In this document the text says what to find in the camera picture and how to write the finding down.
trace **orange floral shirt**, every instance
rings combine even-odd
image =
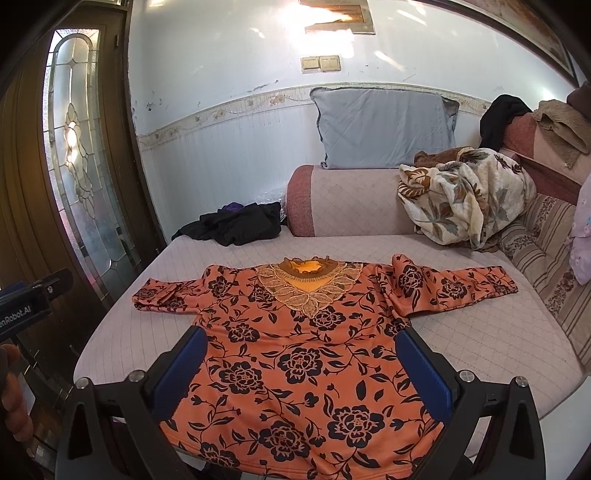
[[[408,315],[517,291],[501,267],[438,272],[315,258],[199,280],[148,280],[136,308],[197,314],[205,360],[173,418],[170,442],[204,460],[294,480],[408,477],[436,441],[397,358]]]

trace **metal screw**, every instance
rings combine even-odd
[[[462,370],[460,372],[460,378],[466,383],[471,383],[474,382],[476,375],[474,375],[474,373],[470,372],[469,370]]]
[[[86,377],[79,378],[76,381],[76,388],[78,390],[84,390],[86,387],[88,387],[89,383],[90,383],[90,381]]]
[[[527,378],[522,377],[521,375],[515,377],[515,383],[520,387],[527,387],[530,383],[527,381]]]
[[[129,378],[130,382],[136,383],[140,382],[146,376],[146,372],[143,370],[134,370],[132,371],[127,378]]]

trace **brown towel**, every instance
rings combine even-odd
[[[540,102],[533,113],[552,149],[573,168],[581,153],[591,150],[591,124],[581,112],[559,100]]]
[[[441,153],[433,155],[429,155],[425,153],[423,150],[421,150],[414,156],[414,166],[417,168],[433,168],[437,167],[437,165],[440,163],[447,163],[450,161],[459,160],[458,155],[465,148],[469,147],[451,148],[449,150],[445,150]]]
[[[581,112],[591,122],[591,83],[587,80],[582,87],[569,95],[566,103]]]

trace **framed picture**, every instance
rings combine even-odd
[[[367,0],[300,0],[300,5],[320,8],[327,21],[306,27],[306,32],[351,30],[354,34],[375,35]]]
[[[420,0],[484,23],[518,41],[578,86],[573,62],[550,27],[521,0]]]

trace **striped floral fabric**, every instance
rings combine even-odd
[[[575,206],[538,194],[527,212],[501,233],[500,247],[534,286],[591,370],[591,283],[581,286],[569,264]]]

